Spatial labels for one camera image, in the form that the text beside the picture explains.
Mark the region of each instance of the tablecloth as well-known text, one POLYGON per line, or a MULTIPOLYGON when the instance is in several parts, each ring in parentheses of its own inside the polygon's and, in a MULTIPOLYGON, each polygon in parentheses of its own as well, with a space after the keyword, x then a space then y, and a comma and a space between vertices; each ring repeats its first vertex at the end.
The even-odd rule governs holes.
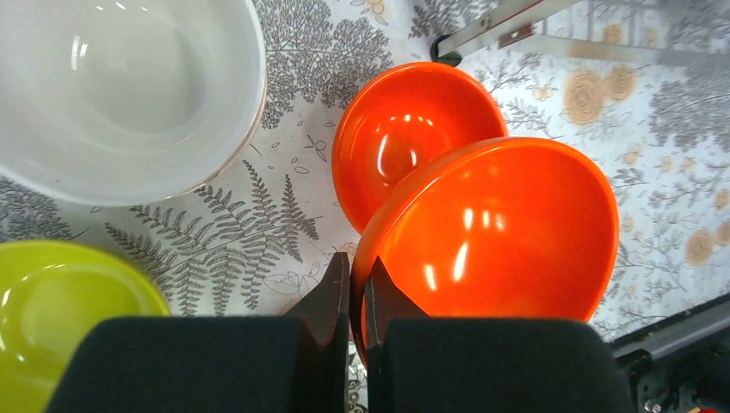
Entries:
MULTIPOLYGON (((343 109, 369 79, 426 60, 435 37, 495 2, 255 4, 269 65, 265 114, 225 174, 194 193, 126 208, 74 206, 0 178, 0 241, 67 239, 122 255, 181 316, 282 313, 317 284, 332 253, 351 259, 358 235, 331 178, 343 109)), ((598 1, 574 6, 566 24, 586 10, 603 40, 661 41, 657 16, 635 23, 630 10, 598 1)), ((725 35, 723 24, 712 36, 725 35)), ((610 179, 621 245, 591 320, 606 340, 730 293, 730 73, 493 49, 460 69, 494 95, 512 135, 572 145, 610 179)), ((349 372, 350 409, 367 411, 352 346, 349 372)))

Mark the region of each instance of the fern leaf print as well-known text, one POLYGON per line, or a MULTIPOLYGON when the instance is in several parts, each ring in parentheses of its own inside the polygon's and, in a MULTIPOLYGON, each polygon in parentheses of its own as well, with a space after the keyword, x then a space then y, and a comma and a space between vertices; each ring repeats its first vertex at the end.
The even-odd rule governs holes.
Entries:
POLYGON ((319 239, 317 218, 308 218, 284 176, 281 203, 254 166, 243 161, 251 191, 240 199, 230 189, 196 189, 201 216, 164 206, 133 206, 129 212, 147 233, 106 232, 158 285, 175 314, 198 315, 212 299, 215 315, 236 299, 249 310, 260 305, 263 280, 283 256, 302 262, 301 237, 319 239))
POLYGON ((73 236, 55 200, 0 176, 0 243, 73 236))

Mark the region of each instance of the leaf pattern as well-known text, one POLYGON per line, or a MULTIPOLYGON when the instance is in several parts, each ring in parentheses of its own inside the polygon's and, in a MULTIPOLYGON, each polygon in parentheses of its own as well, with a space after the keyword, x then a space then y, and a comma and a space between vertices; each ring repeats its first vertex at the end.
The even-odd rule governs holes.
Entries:
POLYGON ((0 243, 23 239, 72 239, 58 204, 0 176, 0 243))
POLYGON ((688 68, 684 73, 686 81, 663 82, 649 102, 649 125, 657 142, 686 152, 711 140, 730 152, 730 125, 726 112, 718 110, 730 102, 730 72, 688 68))
POLYGON ((275 128, 292 101, 346 108, 370 79, 390 68, 388 38, 366 17, 331 22, 324 0, 256 0, 269 67, 263 126, 275 128))
POLYGON ((183 315, 198 312, 207 289, 217 315, 226 314, 238 289, 244 304, 256 309, 263 280, 281 256, 302 261, 300 236, 319 239, 317 218, 301 210, 289 176, 278 204, 258 171, 243 162, 251 183, 248 200, 234 200, 232 190, 208 185, 195 191, 208 216, 189 218, 188 211, 160 206, 131 207, 133 216, 160 238, 157 243, 106 224, 107 233, 150 273, 183 315))
POLYGON ((551 117, 545 113, 544 108, 539 109, 536 105, 526 104, 524 99, 515 98, 507 102, 502 110, 504 121, 512 130, 526 128, 529 131, 539 132, 548 139, 562 138, 550 132, 551 117))
POLYGON ((688 182, 674 182, 671 192, 655 190, 649 195, 649 206, 655 209, 669 208, 686 200, 687 207, 692 207, 700 199, 711 197, 718 191, 720 185, 728 181, 726 172, 730 168, 730 163, 705 163, 705 166, 711 175, 699 177, 690 174, 687 176, 688 182))
POLYGON ((423 0, 413 6, 409 37, 452 34, 497 5, 497 0, 423 0))

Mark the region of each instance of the orange flower print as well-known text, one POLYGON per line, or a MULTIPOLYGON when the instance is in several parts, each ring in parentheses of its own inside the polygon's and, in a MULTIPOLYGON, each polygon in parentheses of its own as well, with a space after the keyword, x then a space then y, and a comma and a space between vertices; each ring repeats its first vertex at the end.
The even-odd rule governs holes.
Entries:
POLYGON ((659 167, 662 169, 662 172, 669 172, 671 170, 671 157, 664 157, 659 167))
POLYGON ((632 146, 628 152, 623 154, 623 162, 626 165, 633 165, 634 163, 636 163, 636 161, 641 156, 642 149, 643 148, 642 148, 641 144, 636 144, 636 145, 632 146))
POLYGON ((383 15, 383 12, 386 11, 386 5, 383 4, 383 0, 366 0, 368 5, 370 6, 370 9, 373 10, 373 13, 376 15, 383 15))
POLYGON ((682 162, 682 166, 680 167, 680 170, 682 170, 683 174, 689 174, 695 169, 695 160, 691 157, 686 157, 684 159, 684 162, 682 162))
POLYGON ((715 231, 715 241, 718 245, 730 245, 730 221, 725 221, 715 231))
POLYGON ((718 211, 722 211, 727 207, 727 202, 730 200, 730 192, 727 189, 723 189, 715 196, 715 208, 718 211))
POLYGON ((639 159, 639 154, 636 152, 626 152, 623 156, 623 162, 626 165, 633 165, 639 159))
POLYGON ((621 28, 621 25, 618 24, 610 24, 606 27, 606 29, 603 31, 603 41, 606 43, 611 43, 613 45, 617 45, 621 43, 623 39, 623 29, 621 28))
POLYGON ((350 259, 350 265, 352 265, 352 261, 355 259, 355 251, 357 251, 356 243, 345 243, 337 249, 337 252, 347 253, 347 257, 350 259))
POLYGON ((634 219, 629 217, 628 215, 624 217, 623 221, 621 222, 621 228, 624 232, 631 232, 631 230, 634 229, 634 219))
POLYGON ((626 65, 616 66, 603 82, 606 96, 614 101, 623 101, 634 93, 636 75, 626 65))
POLYGON ((659 41, 659 33, 656 28, 649 28, 646 30, 646 36, 644 37, 644 44, 649 47, 656 47, 659 41))
POLYGON ((576 125, 588 125, 603 110, 603 80, 592 69, 580 69, 569 78, 565 87, 563 104, 570 121, 576 125))
POLYGON ((712 249, 715 241, 709 231, 697 231, 687 240, 684 248, 684 254, 687 262, 695 267, 704 265, 712 256, 712 249))

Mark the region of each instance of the bowl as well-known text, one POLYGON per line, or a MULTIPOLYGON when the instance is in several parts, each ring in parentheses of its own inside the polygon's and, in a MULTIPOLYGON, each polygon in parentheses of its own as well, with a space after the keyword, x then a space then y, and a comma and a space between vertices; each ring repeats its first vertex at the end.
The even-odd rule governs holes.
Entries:
POLYGON ((217 176, 263 111, 250 0, 0 4, 0 174, 124 206, 217 176))
POLYGON ((473 77, 431 62, 379 75, 355 97, 332 147, 335 191, 360 233, 400 180, 447 151, 507 134, 473 77))
POLYGON ((101 321, 169 315, 122 260, 56 241, 0 244, 0 406, 41 412, 77 345, 101 321))
POLYGON ((377 256, 430 316, 588 321, 617 248, 616 200, 585 155, 537 138, 454 149, 407 176, 363 232, 356 343, 364 355, 364 282, 377 256))

